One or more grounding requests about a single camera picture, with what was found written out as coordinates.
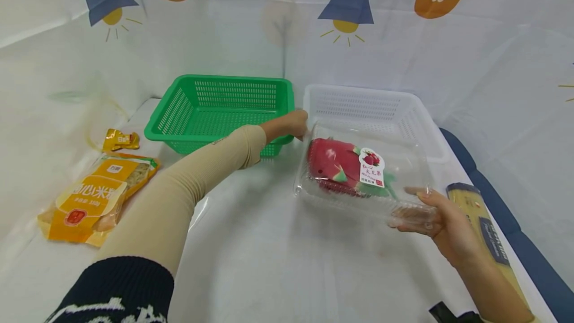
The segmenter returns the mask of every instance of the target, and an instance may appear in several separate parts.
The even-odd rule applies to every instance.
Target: fruit label sticker
[[[385,181],[383,180],[385,161],[376,152],[365,147],[360,150],[359,162],[360,182],[385,188]]]

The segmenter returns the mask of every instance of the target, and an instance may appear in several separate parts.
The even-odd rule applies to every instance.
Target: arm
[[[196,203],[236,169],[259,162],[267,143],[304,134],[306,118],[297,111],[241,127],[156,176],[46,322],[164,322]]]
[[[534,317],[501,271],[490,260],[458,268],[480,316],[491,322],[532,322]]]
[[[461,210],[437,191],[424,193],[412,187],[406,190],[416,192],[423,203],[436,207],[438,215],[430,230],[405,224],[398,225],[397,229],[421,233],[434,241],[460,274],[481,317],[494,323],[534,323],[535,317],[516,290],[487,259],[487,252]]]

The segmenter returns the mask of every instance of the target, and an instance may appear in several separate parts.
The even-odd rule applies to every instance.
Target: red dragon fruit
[[[345,193],[352,196],[388,195],[397,199],[389,183],[395,178],[391,173],[383,172],[385,188],[360,182],[360,148],[333,138],[314,139],[307,151],[309,174],[319,180],[319,186],[325,190]],[[367,154],[365,162],[377,165],[380,159],[376,154]]]

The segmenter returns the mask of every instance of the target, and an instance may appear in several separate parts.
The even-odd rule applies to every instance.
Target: rice noodle package
[[[405,192],[431,189],[427,159],[416,142],[318,121],[305,147],[294,185],[304,201],[386,221],[433,221],[434,207]]]
[[[125,201],[159,168],[156,159],[106,153],[82,179],[71,184],[38,225],[46,239],[87,243],[100,247],[118,224]]]

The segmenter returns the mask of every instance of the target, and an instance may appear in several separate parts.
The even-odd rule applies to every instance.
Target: plastic lid
[[[406,222],[431,222],[434,207],[405,187],[430,190],[424,151],[415,142],[320,120],[305,138],[294,190],[303,200]]]

